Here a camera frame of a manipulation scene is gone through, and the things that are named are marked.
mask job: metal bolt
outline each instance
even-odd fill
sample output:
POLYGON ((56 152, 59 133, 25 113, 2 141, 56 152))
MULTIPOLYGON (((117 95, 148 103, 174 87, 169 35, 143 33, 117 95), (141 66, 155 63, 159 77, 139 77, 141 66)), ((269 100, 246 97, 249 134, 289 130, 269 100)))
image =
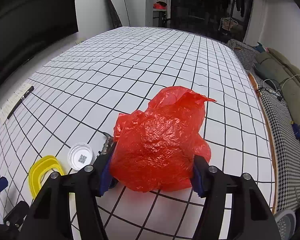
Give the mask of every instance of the metal bolt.
POLYGON ((57 173, 56 171, 50 174, 50 178, 55 179, 59 176, 59 173, 57 173))
POLYGON ((210 166, 209 171, 212 172, 212 173, 216 173, 218 171, 218 168, 215 167, 215 166, 210 166))
POLYGON ((93 170, 93 166, 92 165, 85 166, 85 168, 84 168, 84 171, 86 171, 86 172, 90 172, 92 170, 93 170))
POLYGON ((243 177, 244 177, 246 180, 251 179, 251 175, 250 175, 249 173, 244 173, 244 174, 243 174, 243 177))

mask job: white grid tablecloth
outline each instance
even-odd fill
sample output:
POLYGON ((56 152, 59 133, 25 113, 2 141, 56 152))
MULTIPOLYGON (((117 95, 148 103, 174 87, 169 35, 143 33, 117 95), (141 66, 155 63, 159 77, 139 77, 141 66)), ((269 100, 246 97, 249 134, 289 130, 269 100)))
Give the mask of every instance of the white grid tablecloth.
MULTIPOLYGON (((54 155, 65 172, 69 148, 88 143, 94 153, 113 134, 119 113, 145 110, 162 88, 184 86, 217 100, 206 103, 200 135, 212 151, 210 165, 240 176, 248 172, 269 206, 275 178, 269 138, 257 97, 228 47, 182 31, 122 27, 97 35, 54 58, 27 81, 34 91, 5 124, 0 122, 0 222, 20 200, 29 204, 28 172, 54 155)), ((192 189, 133 192, 120 183, 97 199, 109 239, 191 239, 204 199, 192 189)), ((80 239, 73 196, 74 239, 80 239)), ((231 214, 227 195, 220 238, 231 214)))

